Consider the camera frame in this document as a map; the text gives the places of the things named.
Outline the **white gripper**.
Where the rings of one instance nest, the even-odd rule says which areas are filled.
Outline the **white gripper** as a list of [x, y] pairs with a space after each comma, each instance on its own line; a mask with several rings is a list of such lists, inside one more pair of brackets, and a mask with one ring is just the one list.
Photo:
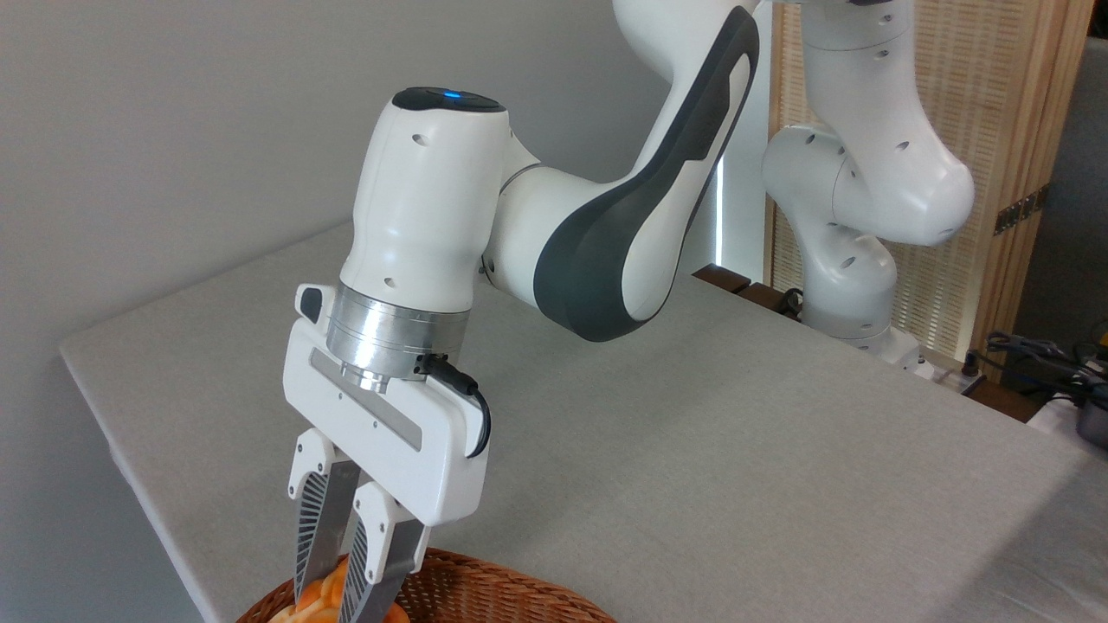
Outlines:
[[[355, 498], [358, 525], [338, 620], [383, 622], [421, 565], [424, 524], [478, 509], [491, 413], [478, 382], [447, 355], [418, 356], [416, 377], [384, 382], [383, 394], [359, 386], [325, 344], [335, 295], [317, 284], [297, 289], [300, 318], [283, 371], [287, 401], [315, 427], [296, 441], [288, 484], [298, 502], [294, 596], [337, 566]], [[376, 482], [355, 493], [360, 468]]]

